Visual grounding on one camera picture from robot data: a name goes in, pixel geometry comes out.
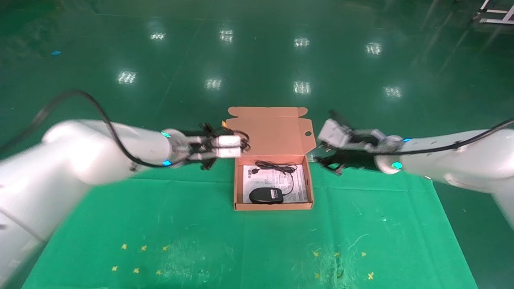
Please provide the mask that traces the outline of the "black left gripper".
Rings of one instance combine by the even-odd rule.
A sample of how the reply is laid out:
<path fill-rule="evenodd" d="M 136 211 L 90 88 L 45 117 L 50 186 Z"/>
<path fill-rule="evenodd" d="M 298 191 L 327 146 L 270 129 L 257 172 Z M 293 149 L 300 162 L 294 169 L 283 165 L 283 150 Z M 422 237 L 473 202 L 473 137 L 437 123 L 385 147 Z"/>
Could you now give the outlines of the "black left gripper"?
<path fill-rule="evenodd" d="M 189 156 L 185 160 L 185 165 L 189 166 L 200 163 L 201 170 L 211 170 L 218 160 L 213 141 L 226 132 L 224 126 L 213 127 L 210 123 L 200 123 L 200 128 L 204 136 L 186 136 L 190 147 Z"/>

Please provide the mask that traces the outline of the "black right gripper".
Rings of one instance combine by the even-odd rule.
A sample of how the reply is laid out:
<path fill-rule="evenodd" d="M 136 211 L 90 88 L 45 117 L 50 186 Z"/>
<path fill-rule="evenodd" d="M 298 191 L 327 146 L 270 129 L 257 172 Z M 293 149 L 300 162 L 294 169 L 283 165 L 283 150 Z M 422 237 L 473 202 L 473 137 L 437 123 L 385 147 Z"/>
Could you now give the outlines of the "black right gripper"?
<path fill-rule="evenodd" d="M 338 123 L 339 126 L 345 126 L 345 119 L 336 111 L 329 110 L 329 119 Z M 382 132 L 378 129 L 360 130 L 350 129 L 350 139 L 347 143 L 349 151 L 364 151 L 368 153 L 378 152 L 378 147 L 382 141 Z M 345 169 L 346 158 L 344 155 L 316 156 L 316 163 L 335 175 L 342 175 Z"/>

